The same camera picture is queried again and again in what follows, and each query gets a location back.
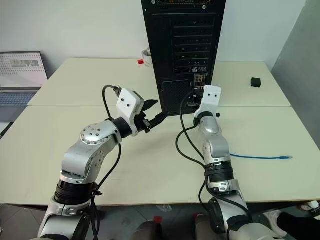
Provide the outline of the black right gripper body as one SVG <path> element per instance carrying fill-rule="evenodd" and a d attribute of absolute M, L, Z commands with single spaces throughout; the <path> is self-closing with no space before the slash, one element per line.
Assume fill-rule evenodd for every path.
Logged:
<path fill-rule="evenodd" d="M 188 108 L 199 108 L 203 98 L 203 94 L 203 89 L 194 89 L 186 100 L 186 106 Z"/>

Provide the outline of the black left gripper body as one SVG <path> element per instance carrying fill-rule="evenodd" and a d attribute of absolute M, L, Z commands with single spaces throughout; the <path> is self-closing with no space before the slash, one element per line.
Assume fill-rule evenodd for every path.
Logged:
<path fill-rule="evenodd" d="M 140 114 L 135 115 L 134 124 L 138 133 L 144 131 L 147 134 L 150 132 L 150 122 L 146 119 L 146 114 L 143 111 Z"/>

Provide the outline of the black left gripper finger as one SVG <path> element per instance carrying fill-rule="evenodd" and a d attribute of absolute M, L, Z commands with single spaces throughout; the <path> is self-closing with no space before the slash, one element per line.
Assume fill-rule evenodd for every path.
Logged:
<path fill-rule="evenodd" d="M 155 104 L 157 104 L 159 101 L 156 100 L 156 99 L 149 99 L 149 100 L 146 100 L 143 104 L 143 107 L 142 107 L 142 111 L 145 112 L 149 109 L 151 109 Z"/>
<path fill-rule="evenodd" d="M 149 128 L 155 128 L 156 126 L 160 125 L 168 116 L 168 111 L 163 111 L 156 115 L 154 119 L 149 121 Z"/>

